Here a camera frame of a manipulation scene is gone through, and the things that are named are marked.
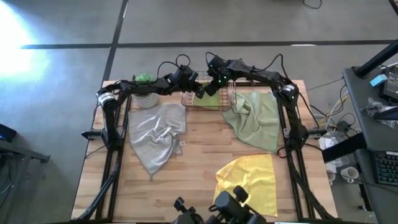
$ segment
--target keyboard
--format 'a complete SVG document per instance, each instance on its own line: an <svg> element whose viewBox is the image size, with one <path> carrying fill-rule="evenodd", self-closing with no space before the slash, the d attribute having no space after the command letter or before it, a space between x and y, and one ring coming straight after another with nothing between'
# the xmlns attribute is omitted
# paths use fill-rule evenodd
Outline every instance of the keyboard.
<svg viewBox="0 0 398 224"><path fill-rule="evenodd" d="M374 152L376 180L379 184L398 186L398 153Z"/></svg>

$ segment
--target green towel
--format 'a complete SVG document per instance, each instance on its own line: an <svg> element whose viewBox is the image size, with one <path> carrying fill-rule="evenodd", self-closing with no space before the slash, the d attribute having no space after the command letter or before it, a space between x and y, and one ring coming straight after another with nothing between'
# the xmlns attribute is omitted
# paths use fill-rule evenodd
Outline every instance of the green towel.
<svg viewBox="0 0 398 224"><path fill-rule="evenodd" d="M223 117L242 142L276 153L280 123L272 93L237 93L236 105Z"/></svg>
<svg viewBox="0 0 398 224"><path fill-rule="evenodd" d="M220 93L219 91L217 91L216 94L214 94L213 96L209 96L205 92L202 99L199 99L196 96L194 96L193 105L201 106L211 110L218 110L218 108L220 107Z"/></svg>

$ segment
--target gray cloth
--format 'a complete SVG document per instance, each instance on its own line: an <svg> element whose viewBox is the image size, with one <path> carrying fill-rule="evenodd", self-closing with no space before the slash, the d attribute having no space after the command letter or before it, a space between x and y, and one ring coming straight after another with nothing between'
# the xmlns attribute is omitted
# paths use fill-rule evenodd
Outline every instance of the gray cloth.
<svg viewBox="0 0 398 224"><path fill-rule="evenodd" d="M173 152L182 153L178 134L185 133L186 120L178 103L129 112L130 145L151 179Z"/></svg>

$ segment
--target yellow cloth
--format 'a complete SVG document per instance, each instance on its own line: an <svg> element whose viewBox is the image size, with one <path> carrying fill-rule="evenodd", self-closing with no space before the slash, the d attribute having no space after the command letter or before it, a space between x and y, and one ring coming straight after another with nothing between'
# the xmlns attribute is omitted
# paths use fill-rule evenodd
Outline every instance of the yellow cloth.
<svg viewBox="0 0 398 224"><path fill-rule="evenodd" d="M271 155L243 156L235 159L216 173L216 179L218 184L213 201L224 190L234 196L234 187L240 185L249 194L246 204L262 215L278 216Z"/></svg>

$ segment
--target copper wire basket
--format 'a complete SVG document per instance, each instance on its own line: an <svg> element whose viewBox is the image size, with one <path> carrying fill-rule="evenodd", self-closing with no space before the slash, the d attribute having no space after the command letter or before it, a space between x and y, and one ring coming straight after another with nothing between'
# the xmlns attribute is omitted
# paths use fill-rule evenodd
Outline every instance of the copper wire basket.
<svg viewBox="0 0 398 224"><path fill-rule="evenodd" d="M213 79L211 76L207 75L205 71L197 71L198 78L197 82L206 84L210 83ZM186 107L189 111L226 111L232 108L232 106L236 105L236 85L235 82L230 80L228 84L219 89L218 93L220 95L220 103L219 105L194 105L194 92L185 92L181 94L181 104Z"/></svg>

